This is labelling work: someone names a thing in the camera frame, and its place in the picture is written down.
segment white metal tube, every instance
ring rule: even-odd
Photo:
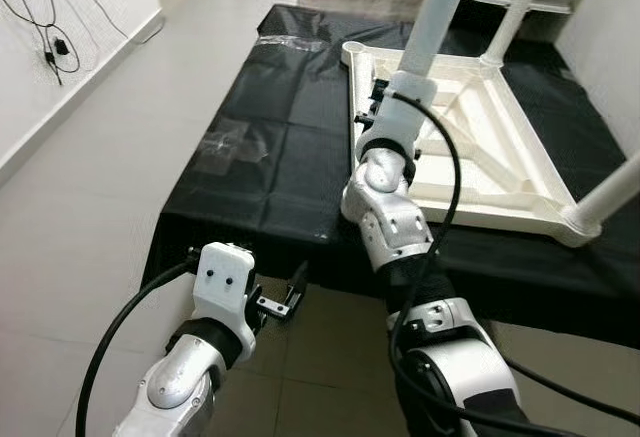
[[[493,36],[487,51],[480,57],[480,60],[487,65],[501,67],[504,54],[509,48],[513,37],[520,28],[522,19],[529,10],[533,0],[513,0],[509,6],[507,14],[502,19],[498,31]]]
[[[424,0],[398,70],[425,76],[449,28],[460,0]]]
[[[640,152],[589,192],[565,218],[582,228],[599,225],[640,192]]]

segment power cord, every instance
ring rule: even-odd
[[[86,72],[91,72],[91,71],[95,70],[96,67],[98,66],[98,60],[99,60],[99,55],[100,55],[100,45],[98,45],[98,42],[96,42],[96,38],[93,35],[93,32],[91,31],[91,29],[89,28],[89,25],[87,24],[87,22],[85,22],[85,19],[82,17],[82,15],[78,11],[78,9],[76,9],[75,5],[71,2],[71,0],[64,0],[64,2],[67,4],[67,7],[69,7],[69,9],[71,10],[73,15],[78,20],[78,22],[80,23],[80,25],[84,29],[85,33],[87,34],[87,37],[89,38],[89,40],[91,40],[91,43],[93,44],[93,48],[94,48],[94,51],[95,51],[96,58],[94,59],[94,61],[93,61],[91,66],[82,67],[82,70],[84,70]]]
[[[534,372],[533,370],[528,369],[527,367],[519,364],[518,362],[515,362],[509,357],[502,356],[502,358],[507,363],[507,365],[516,372],[521,373],[525,377],[553,390],[554,392],[557,392],[558,394],[564,395],[565,397],[571,400],[575,400],[576,402],[586,405],[587,407],[591,407],[592,409],[604,412],[605,414],[617,417],[622,420],[626,420],[627,422],[640,426],[640,415],[636,415],[633,412],[614,407],[613,405],[605,404],[604,402],[592,399],[591,397],[587,397],[586,395],[579,394],[575,390],[568,389],[567,387],[553,382],[548,378]]]
[[[462,188],[462,177],[461,177],[461,169],[460,169],[460,157],[458,155],[458,151],[456,149],[455,144],[453,143],[453,139],[445,129],[444,125],[440,122],[440,120],[426,107],[424,107],[420,102],[413,100],[406,95],[400,94],[398,92],[394,92],[391,95],[392,98],[396,100],[400,100],[401,102],[410,105],[418,112],[422,113],[427,119],[433,123],[433,125],[438,129],[442,137],[444,138],[447,147],[449,148],[449,152],[451,154],[451,158],[453,160],[453,168],[454,168],[454,187],[453,187],[453,196],[451,198],[451,203],[449,205],[449,209],[445,215],[445,218],[440,226],[438,234],[433,239],[429,250],[425,254],[419,275],[424,278],[426,275],[426,271],[428,270],[435,253],[440,247],[446,233],[449,231],[451,227],[451,222],[453,221],[453,217],[455,215],[456,209],[458,207],[458,202],[460,201],[460,192]],[[422,386],[416,383],[402,368],[400,365],[400,355],[398,348],[398,338],[400,335],[400,330],[402,329],[402,325],[411,310],[413,302],[415,300],[416,294],[420,287],[420,279],[416,279],[414,284],[411,286],[409,291],[409,298],[407,298],[402,310],[400,311],[400,315],[398,316],[395,325],[393,326],[393,330],[391,331],[391,337],[389,339],[389,359],[391,360],[391,365],[393,366],[393,370],[396,375],[404,381],[406,385],[408,385],[411,389],[413,389],[417,394],[419,394],[425,401],[428,402],[429,406],[432,408],[437,408],[443,412],[448,414],[453,414],[461,420],[467,420],[469,422],[476,422],[478,424],[487,425],[490,427],[495,427],[503,430],[509,430],[513,432],[519,432],[521,434],[526,435],[546,435],[546,436],[554,436],[554,437],[579,437],[577,434],[572,432],[553,429],[550,427],[544,427],[541,425],[516,422],[508,419],[498,418],[489,414],[485,414],[483,412],[477,412],[473,410],[468,410],[462,407],[458,407],[457,405],[451,404],[445,400],[441,400],[435,395],[431,394],[427,390],[425,390]]]
[[[109,348],[109,344],[113,340],[113,337],[116,335],[116,332],[122,323],[147,295],[158,287],[162,287],[163,285],[177,279],[185,272],[192,271],[194,263],[197,263],[197,259],[195,257],[189,257],[187,261],[175,265],[157,276],[151,282],[147,283],[147,285],[142,287],[142,289],[140,289],[140,291],[134,295],[129,302],[127,302],[116,318],[113,319],[111,325],[109,325],[109,328],[102,336],[102,339],[100,339],[100,343],[98,344],[98,347],[96,347],[93,357],[91,357],[91,362],[89,362],[89,367],[87,368],[84,380],[82,381],[82,389],[80,390],[80,397],[78,398],[78,411],[76,413],[76,437],[86,436],[87,412],[89,410],[91,389],[93,388],[93,383],[96,380],[98,369],[100,368],[102,359]]]
[[[42,41],[42,51],[44,54],[44,58],[45,58],[45,62],[47,63],[47,65],[51,68],[51,70],[54,72],[58,83],[60,85],[62,85],[62,80],[60,78],[60,72],[64,72],[64,73],[75,73],[80,69],[80,57],[78,55],[78,52],[73,44],[73,41],[69,38],[69,36],[67,35],[67,33],[60,28],[60,26],[57,25],[57,12],[56,12],[56,6],[55,6],[55,1],[54,0],[49,0],[49,4],[51,6],[51,22],[48,24],[41,24],[38,23],[34,17],[33,12],[31,11],[31,7],[29,6],[29,4],[27,3],[27,0],[21,0],[22,4],[25,8],[25,10],[27,11],[28,14],[28,18],[25,17],[24,15],[20,14],[19,12],[17,12],[13,6],[7,1],[7,0],[2,0],[2,2],[4,3],[5,7],[7,7],[7,9],[14,15],[16,16],[18,19],[23,20],[27,23],[30,23],[34,26],[34,28],[36,29],[36,31],[38,32],[38,35],[40,36],[40,40]],[[73,56],[76,60],[76,67],[74,69],[64,69],[62,67],[60,67],[57,63],[56,63],[56,59],[55,59],[55,54],[53,52],[53,49],[51,47],[51,42],[49,39],[49,29],[55,29],[58,32],[60,32],[64,38],[66,39],[66,41],[69,43],[69,45],[71,46],[72,50],[73,50]]]
[[[109,24],[111,24],[111,27],[113,27],[120,35],[122,35],[126,39],[129,39],[133,44],[144,45],[147,42],[149,42],[151,39],[153,39],[156,35],[158,35],[162,31],[162,29],[164,29],[164,26],[165,26],[165,23],[166,23],[166,19],[165,18],[162,19],[162,21],[160,22],[160,25],[158,26],[158,28],[150,36],[148,36],[146,39],[140,40],[140,41],[135,40],[135,39],[130,39],[129,36],[127,35],[127,33],[124,32],[120,27],[118,27],[115,24],[115,22],[113,21],[113,19],[111,18],[111,16],[107,12],[107,10],[104,8],[104,6],[100,3],[100,1],[99,0],[93,0],[93,2],[94,2],[94,4],[96,4],[98,9],[100,9],[100,11],[104,15],[105,19],[107,19],[107,21],[109,22]]]

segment baseboard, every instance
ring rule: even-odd
[[[164,22],[162,9],[155,12],[102,62],[85,81],[58,103],[40,122],[18,141],[9,151],[0,157],[0,187],[2,187],[33,154],[45,140],[62,125],[73,112],[91,95],[107,76],[136,48],[133,41],[144,40]]]

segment table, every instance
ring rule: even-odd
[[[304,260],[326,287],[379,295],[357,229],[340,216],[350,175],[344,41],[403,48],[411,25],[275,6],[158,219],[144,282],[211,241],[250,248],[257,272]],[[474,56],[490,36],[450,29],[441,51]],[[550,44],[515,41],[505,78],[574,198],[624,160]],[[640,348],[640,203],[580,249],[550,238],[453,228],[442,261],[477,317]]]

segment clear tape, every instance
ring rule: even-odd
[[[304,52],[319,52],[327,47],[327,43],[323,40],[307,39],[294,35],[265,35],[260,37],[255,45],[284,45]]]
[[[214,132],[200,141],[194,168],[199,172],[223,176],[234,161],[257,164],[269,155],[266,142],[247,139],[248,122],[222,118]]]

